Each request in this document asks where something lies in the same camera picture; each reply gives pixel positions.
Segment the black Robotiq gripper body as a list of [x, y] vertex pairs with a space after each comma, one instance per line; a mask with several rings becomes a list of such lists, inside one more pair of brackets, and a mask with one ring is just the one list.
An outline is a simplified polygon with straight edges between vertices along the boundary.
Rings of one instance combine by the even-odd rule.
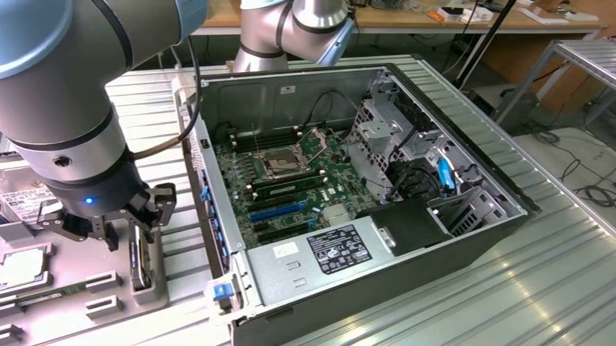
[[82, 218], [114, 213], [131, 203], [141, 209], [150, 199], [131, 154], [123, 154], [114, 165], [91, 178], [76, 182], [46, 179], [46, 184], [64, 210]]

